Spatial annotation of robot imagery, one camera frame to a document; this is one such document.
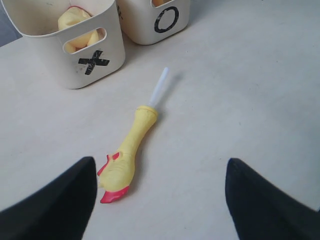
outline white table surface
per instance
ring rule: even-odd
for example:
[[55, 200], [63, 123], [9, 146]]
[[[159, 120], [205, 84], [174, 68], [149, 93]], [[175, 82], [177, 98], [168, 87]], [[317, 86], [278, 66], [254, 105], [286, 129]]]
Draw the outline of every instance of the white table surface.
[[317, 209], [319, 13], [318, 0], [194, 0], [188, 28], [151, 46], [125, 37], [125, 65], [78, 90], [58, 86], [23, 39], [1, 47], [0, 209], [83, 156], [99, 169], [165, 66], [161, 116], [131, 192], [100, 204], [98, 191], [85, 240], [237, 239], [225, 202], [230, 157]]

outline white bin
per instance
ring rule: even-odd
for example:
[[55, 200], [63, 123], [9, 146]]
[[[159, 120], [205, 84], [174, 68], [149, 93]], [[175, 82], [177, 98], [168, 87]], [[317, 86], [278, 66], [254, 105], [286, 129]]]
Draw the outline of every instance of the white bin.
[[[13, 25], [29, 42], [49, 73], [65, 88], [82, 88], [116, 71], [125, 61], [115, 0], [1, 2]], [[58, 31], [58, 18], [71, 6], [79, 6], [93, 17]], [[65, 43], [99, 28], [106, 31], [102, 40], [75, 53], [65, 52]]]
[[121, 29], [135, 43], [155, 44], [189, 22], [191, 0], [171, 0], [158, 7], [152, 0], [117, 0]]

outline gray wall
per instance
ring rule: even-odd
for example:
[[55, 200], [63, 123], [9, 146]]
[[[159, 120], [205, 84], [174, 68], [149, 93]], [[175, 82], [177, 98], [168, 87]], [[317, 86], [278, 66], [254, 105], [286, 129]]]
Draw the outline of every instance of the gray wall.
[[4, 7], [0, 3], [0, 47], [19, 38], [21, 38], [21, 35], [11, 24]]

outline letter x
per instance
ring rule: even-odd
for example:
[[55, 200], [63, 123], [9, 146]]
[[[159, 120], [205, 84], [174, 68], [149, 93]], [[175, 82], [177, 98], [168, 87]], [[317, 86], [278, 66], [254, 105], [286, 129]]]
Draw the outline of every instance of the letter x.
[[80, 58], [79, 59], [79, 62], [78, 62], [79, 64], [84, 64], [84, 65], [88, 64], [88, 67], [86, 68], [86, 71], [85, 71], [85, 75], [90, 75], [96, 65], [97, 66], [108, 66], [108, 64], [110, 62], [109, 60], [99, 58], [102, 53], [103, 53], [103, 51], [97, 50], [94, 52], [92, 58]]

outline white plastic stick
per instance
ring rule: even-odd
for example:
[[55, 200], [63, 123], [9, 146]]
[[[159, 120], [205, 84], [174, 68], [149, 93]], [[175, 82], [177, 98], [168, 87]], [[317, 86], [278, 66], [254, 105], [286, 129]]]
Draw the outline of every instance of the white plastic stick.
[[158, 81], [158, 83], [156, 84], [154, 90], [153, 90], [153, 93], [152, 93], [152, 96], [150, 98], [150, 101], [148, 103], [148, 106], [149, 107], [152, 107], [154, 108], [156, 106], [156, 101], [157, 101], [157, 98], [159, 96], [159, 92], [168, 76], [168, 73], [169, 73], [169, 68], [165, 67], [162, 74], [161, 74], [161, 77]]

